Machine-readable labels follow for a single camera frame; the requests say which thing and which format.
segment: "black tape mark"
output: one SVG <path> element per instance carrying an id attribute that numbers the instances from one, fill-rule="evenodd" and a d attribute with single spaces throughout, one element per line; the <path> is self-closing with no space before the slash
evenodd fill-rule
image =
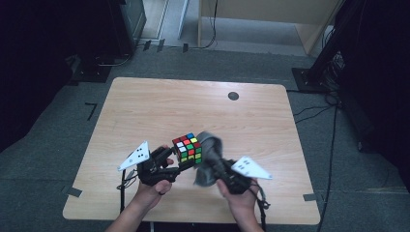
<path id="1" fill-rule="evenodd" d="M 150 45 L 151 45 L 151 41 L 147 41 L 147 42 L 145 43 L 145 45 L 144 45 L 143 51 L 148 50 L 148 49 L 150 48 Z"/>
<path id="2" fill-rule="evenodd" d="M 68 187 L 68 186 L 64 186 L 63 189 L 61 189 L 61 192 L 67 194 L 67 195 L 72 195 L 75 197 L 79 197 L 82 193 L 82 190 L 77 189 L 77 188 L 73 188 L 73 187 Z"/>
<path id="3" fill-rule="evenodd" d="M 187 43 L 184 43 L 184 47 L 182 48 L 182 52 L 183 53 L 185 53 L 185 52 L 187 52 L 188 51 L 188 44 Z"/>
<path id="4" fill-rule="evenodd" d="M 90 116 L 88 116 L 88 119 L 87 119 L 87 121 L 90 121 L 91 117 L 93 117 L 94 111 L 96 111 L 96 108 L 97 108 L 98 104 L 97 103 L 89 103 L 89 102 L 86 102 L 85 104 L 86 105 L 94 105 L 93 110 L 91 110 Z"/>
<path id="5" fill-rule="evenodd" d="M 315 201 L 317 200 L 316 194 L 311 193 L 311 194 L 304 194 L 304 199 L 305 201 Z"/>
<path id="6" fill-rule="evenodd" d="M 158 47 L 157 47 L 157 52 L 162 51 L 163 44 L 165 44 L 165 39 L 160 40 L 160 44 L 158 44 Z"/>

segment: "gray cloth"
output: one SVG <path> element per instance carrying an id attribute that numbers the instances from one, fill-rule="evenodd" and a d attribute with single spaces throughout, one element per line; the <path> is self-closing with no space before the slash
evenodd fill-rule
<path id="1" fill-rule="evenodd" d="M 222 141 L 207 131 L 201 132 L 196 138 L 202 146 L 202 162 L 195 166 L 197 170 L 194 184 L 209 187 L 217 181 L 212 165 L 222 158 Z"/>

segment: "white triangular marker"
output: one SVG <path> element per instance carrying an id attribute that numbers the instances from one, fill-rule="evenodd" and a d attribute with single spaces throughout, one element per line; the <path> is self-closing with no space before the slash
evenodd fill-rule
<path id="1" fill-rule="evenodd" d="M 133 165 L 137 165 L 150 158 L 150 150 L 148 149 L 148 142 L 144 141 L 136 150 L 118 167 L 118 171 L 122 171 Z"/>
<path id="2" fill-rule="evenodd" d="M 231 169 L 246 177 L 272 180 L 273 177 L 250 157 L 242 157 L 235 162 Z"/>

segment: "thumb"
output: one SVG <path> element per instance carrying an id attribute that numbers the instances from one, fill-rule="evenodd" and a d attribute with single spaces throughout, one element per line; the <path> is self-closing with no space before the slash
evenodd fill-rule
<path id="1" fill-rule="evenodd" d="M 220 189 L 220 194 L 225 197 L 227 194 L 229 194 L 228 187 L 226 186 L 225 182 L 221 179 L 217 180 L 217 186 L 218 189 Z"/>
<path id="2" fill-rule="evenodd" d="M 171 190 L 172 184 L 166 180 L 162 180 L 155 185 L 155 191 L 157 193 L 167 193 Z"/>

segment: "black strap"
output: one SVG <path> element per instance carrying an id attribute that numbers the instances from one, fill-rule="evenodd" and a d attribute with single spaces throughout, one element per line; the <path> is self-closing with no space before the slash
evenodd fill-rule
<path id="1" fill-rule="evenodd" d="M 125 195 L 126 195 L 126 170 L 123 170 L 123 177 L 121 179 L 121 188 L 120 188 L 120 192 L 121 192 L 121 208 L 120 208 L 120 213 L 122 213 L 125 209 Z"/>
<path id="2" fill-rule="evenodd" d="M 262 230 L 266 231 L 266 214 L 265 214 L 265 202 L 257 199 L 257 205 L 259 206 L 260 211 L 260 222 L 262 223 Z"/>

